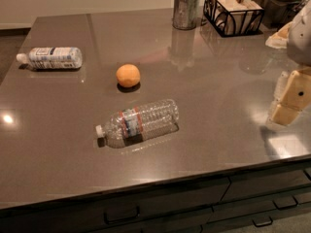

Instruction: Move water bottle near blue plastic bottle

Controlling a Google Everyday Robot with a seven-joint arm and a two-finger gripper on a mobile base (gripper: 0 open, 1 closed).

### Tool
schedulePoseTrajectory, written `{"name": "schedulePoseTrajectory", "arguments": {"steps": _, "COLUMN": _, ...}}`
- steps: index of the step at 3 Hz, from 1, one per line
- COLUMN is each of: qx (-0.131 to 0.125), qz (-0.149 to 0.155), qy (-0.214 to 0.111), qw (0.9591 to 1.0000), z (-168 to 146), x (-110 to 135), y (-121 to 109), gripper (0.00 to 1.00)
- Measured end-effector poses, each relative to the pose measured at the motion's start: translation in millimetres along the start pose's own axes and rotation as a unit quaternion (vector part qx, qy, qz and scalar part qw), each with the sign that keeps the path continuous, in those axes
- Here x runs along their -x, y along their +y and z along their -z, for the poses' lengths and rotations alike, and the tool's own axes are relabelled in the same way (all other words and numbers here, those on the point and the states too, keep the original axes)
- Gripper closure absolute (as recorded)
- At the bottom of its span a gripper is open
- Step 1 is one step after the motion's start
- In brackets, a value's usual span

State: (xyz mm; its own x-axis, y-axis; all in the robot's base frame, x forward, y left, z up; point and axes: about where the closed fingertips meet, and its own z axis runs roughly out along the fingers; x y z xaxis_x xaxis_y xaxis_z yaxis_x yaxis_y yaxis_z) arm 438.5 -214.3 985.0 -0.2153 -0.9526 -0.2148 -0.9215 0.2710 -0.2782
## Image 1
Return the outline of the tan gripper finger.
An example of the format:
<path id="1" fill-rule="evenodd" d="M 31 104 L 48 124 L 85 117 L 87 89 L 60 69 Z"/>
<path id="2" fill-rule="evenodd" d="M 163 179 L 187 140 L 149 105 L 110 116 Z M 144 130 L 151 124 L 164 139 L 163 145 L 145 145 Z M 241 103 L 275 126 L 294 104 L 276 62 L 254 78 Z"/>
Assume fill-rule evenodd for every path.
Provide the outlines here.
<path id="1" fill-rule="evenodd" d="M 283 71 L 281 73 L 280 77 L 278 78 L 278 81 L 276 83 L 275 90 L 274 90 L 274 98 L 275 99 L 281 98 L 281 96 L 285 90 L 285 87 L 287 85 L 289 75 L 290 74 L 287 71 Z"/>
<path id="2" fill-rule="evenodd" d="M 274 98 L 270 109 L 270 120 L 282 126 L 291 124 L 311 103 L 311 69 L 294 70 L 289 74 L 281 98 Z"/>

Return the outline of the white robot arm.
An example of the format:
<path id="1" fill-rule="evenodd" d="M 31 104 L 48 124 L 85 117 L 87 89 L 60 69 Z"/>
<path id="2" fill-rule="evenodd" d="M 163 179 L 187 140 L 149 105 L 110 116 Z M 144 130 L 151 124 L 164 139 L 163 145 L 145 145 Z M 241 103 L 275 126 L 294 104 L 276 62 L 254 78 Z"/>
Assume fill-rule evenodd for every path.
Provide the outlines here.
<path id="1" fill-rule="evenodd" d="M 291 124 L 311 103 L 311 1 L 289 28 L 287 55 L 299 69 L 281 74 L 268 115 L 269 122 L 282 126 Z"/>

